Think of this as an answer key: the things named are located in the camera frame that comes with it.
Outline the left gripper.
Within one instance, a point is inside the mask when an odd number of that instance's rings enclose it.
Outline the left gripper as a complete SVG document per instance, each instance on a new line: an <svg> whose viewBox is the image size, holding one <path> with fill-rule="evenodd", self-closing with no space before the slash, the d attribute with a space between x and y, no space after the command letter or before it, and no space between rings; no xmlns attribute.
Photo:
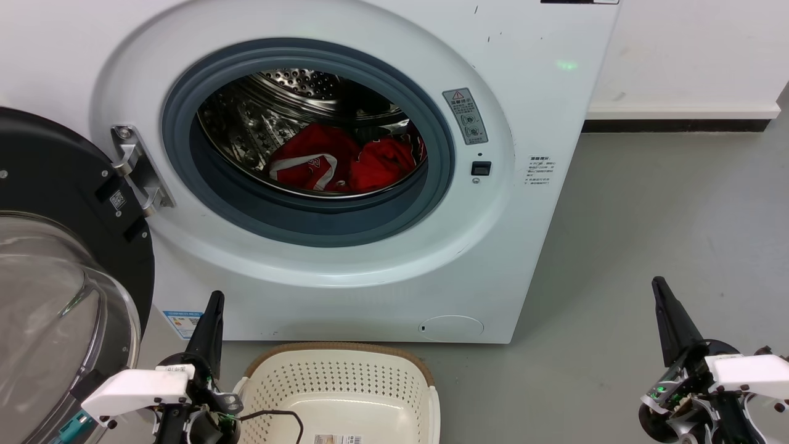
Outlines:
<svg viewBox="0 0 789 444"><path fill-rule="evenodd" d="M214 290L195 327L186 352L160 363L164 366L191 364L194 376L186 393L175 401L155 402L155 443L237 443L240 430L229 416L224 393L218 387L224 332L225 295Z"/></svg>

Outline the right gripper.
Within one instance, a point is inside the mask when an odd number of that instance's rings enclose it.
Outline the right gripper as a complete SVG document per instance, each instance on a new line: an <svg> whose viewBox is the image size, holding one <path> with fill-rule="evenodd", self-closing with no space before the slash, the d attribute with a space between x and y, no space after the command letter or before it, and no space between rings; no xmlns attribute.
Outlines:
<svg viewBox="0 0 789 444"><path fill-rule="evenodd" d="M655 315L667 371L642 397L639 422L662 443L764 443L747 411L749 386L728 390L715 381L715 359L739 358L733 346L703 339L662 276L653 278Z"/></svg>

